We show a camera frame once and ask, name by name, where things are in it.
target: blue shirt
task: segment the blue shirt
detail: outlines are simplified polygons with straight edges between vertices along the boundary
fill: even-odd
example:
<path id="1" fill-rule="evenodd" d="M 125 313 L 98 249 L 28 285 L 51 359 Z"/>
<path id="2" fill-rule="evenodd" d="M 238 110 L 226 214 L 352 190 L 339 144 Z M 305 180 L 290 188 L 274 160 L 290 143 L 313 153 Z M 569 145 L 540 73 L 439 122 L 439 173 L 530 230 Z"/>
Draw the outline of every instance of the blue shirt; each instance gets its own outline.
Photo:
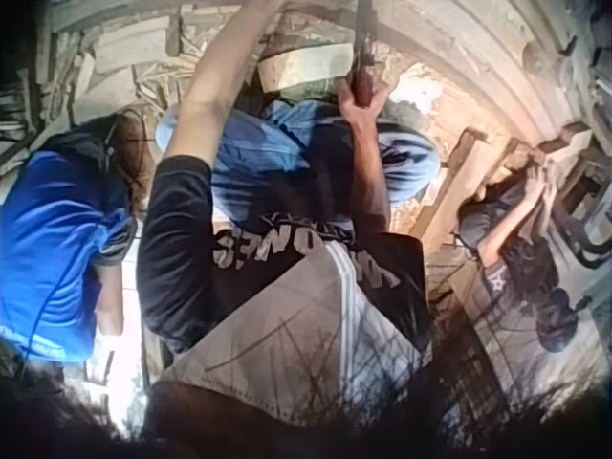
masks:
<path id="1" fill-rule="evenodd" d="M 31 357 L 91 356 L 100 291 L 91 261 L 129 217 L 96 161 L 38 151 L 0 211 L 0 335 Z"/>

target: man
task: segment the man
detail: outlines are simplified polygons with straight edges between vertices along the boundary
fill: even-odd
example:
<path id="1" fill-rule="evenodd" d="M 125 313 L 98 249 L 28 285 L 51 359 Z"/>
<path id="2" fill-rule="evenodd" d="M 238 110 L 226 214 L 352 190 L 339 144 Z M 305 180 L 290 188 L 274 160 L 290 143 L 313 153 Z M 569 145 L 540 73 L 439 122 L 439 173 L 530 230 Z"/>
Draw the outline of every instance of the man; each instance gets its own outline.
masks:
<path id="1" fill-rule="evenodd" d="M 145 323 L 181 354 L 152 388 L 160 435 L 267 435 L 342 403 L 365 409 L 405 389 L 428 343 L 421 246 L 387 230 L 390 202 L 438 160 L 424 138 L 377 125 L 391 88 L 359 108 L 340 81 L 343 120 L 314 102 L 273 104 L 263 120 L 231 111 L 283 3 L 233 16 L 158 135 L 173 127 L 137 281 Z M 233 230 L 213 235 L 213 203 Z"/>
<path id="2" fill-rule="evenodd" d="M 136 231 L 125 140 L 138 128 L 121 115 L 51 137 L 2 206 L 0 336 L 25 361 L 85 361 L 97 327 L 122 333 L 120 262 Z"/>
<path id="3" fill-rule="evenodd" d="M 540 345 L 556 353 L 574 338 L 578 311 L 588 301 L 572 309 L 569 295 L 559 287 L 544 238 L 557 187 L 544 177 L 543 168 L 532 167 L 490 187 L 482 202 L 465 204 L 459 212 L 459 235 L 482 263 L 484 289 L 476 289 L 475 295 L 489 305 L 494 327 L 535 331 Z M 535 210 L 530 243 L 518 232 Z"/>

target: person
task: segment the person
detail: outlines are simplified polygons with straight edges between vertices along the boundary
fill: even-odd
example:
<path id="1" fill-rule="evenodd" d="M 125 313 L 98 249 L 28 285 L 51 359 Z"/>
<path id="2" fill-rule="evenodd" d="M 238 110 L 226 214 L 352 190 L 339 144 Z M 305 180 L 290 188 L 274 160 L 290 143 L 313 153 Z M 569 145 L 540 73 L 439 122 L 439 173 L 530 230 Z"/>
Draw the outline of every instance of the person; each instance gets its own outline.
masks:
<path id="1" fill-rule="evenodd" d="M 122 333 L 120 262 L 136 231 L 126 178 L 138 178 L 139 149 L 127 141 L 138 129 L 123 114 L 51 137 L 2 206 L 0 336 L 24 365 L 86 361 L 97 327 Z"/>
<path id="2" fill-rule="evenodd" d="M 544 237 L 557 187 L 547 183 L 542 167 L 532 166 L 490 186 L 481 202 L 459 211 L 459 238 L 479 258 L 484 289 L 475 295 L 489 303 L 492 322 L 506 330 L 536 332 L 548 352 L 561 352 L 578 330 L 578 312 L 559 286 L 555 259 Z M 519 235 L 529 215 L 537 212 L 531 242 Z"/>
<path id="3" fill-rule="evenodd" d="M 162 436 L 267 435 L 339 404 L 375 405 L 425 358 L 422 247 L 387 231 L 390 205 L 439 162 L 422 136 L 377 122 L 391 88 L 378 81 L 359 108 L 341 79 L 339 107 L 232 112 L 251 49 L 284 3 L 242 6 L 158 134 L 169 142 L 137 287 L 144 323 L 180 356 L 151 388 L 147 419 Z M 213 205 L 232 229 L 213 235 Z"/>

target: blue t-shirt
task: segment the blue t-shirt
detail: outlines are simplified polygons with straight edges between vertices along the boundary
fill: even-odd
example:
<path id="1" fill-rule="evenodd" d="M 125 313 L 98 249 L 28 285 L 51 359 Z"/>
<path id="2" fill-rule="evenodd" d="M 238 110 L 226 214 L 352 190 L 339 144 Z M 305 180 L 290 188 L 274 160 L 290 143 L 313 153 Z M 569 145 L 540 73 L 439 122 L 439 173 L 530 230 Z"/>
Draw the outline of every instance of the blue t-shirt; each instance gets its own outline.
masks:
<path id="1" fill-rule="evenodd" d="M 91 261 L 128 218 L 122 181 L 96 161 L 36 152 L 0 210 L 0 335 L 31 357 L 88 359 L 100 291 Z"/>

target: black t-shirt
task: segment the black t-shirt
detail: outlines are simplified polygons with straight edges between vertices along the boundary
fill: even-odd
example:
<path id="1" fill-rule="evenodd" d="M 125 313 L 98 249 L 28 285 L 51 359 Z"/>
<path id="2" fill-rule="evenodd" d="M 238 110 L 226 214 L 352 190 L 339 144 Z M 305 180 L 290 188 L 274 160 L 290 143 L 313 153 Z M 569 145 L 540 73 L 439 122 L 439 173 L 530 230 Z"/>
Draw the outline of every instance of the black t-shirt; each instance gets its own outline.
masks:
<path id="1" fill-rule="evenodd" d="M 286 213 L 213 234 L 210 168 L 177 156 L 157 170 L 142 232 L 137 281 L 144 322 L 185 352 L 225 317 L 325 241 L 349 253 L 370 302 L 420 351 L 431 320 L 421 243 L 354 232 Z"/>

